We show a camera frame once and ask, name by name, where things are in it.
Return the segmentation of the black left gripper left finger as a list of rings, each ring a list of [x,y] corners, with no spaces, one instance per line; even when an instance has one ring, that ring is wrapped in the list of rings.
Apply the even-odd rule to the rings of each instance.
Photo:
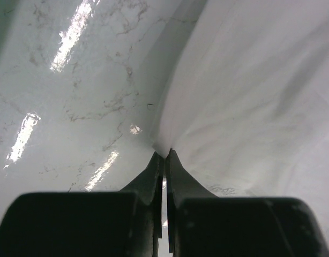
[[[19,196],[0,225],[0,256],[157,256],[164,160],[119,191]]]

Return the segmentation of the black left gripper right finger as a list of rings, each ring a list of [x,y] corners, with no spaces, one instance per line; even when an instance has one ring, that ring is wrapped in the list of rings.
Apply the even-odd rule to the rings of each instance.
[[[220,198],[166,158],[169,251],[173,256],[329,256],[310,207],[297,198]]]

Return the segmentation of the white t shirt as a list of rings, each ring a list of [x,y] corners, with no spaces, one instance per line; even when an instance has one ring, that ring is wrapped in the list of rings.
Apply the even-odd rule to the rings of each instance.
[[[301,198],[329,235],[329,1],[207,1],[152,140],[219,194]]]

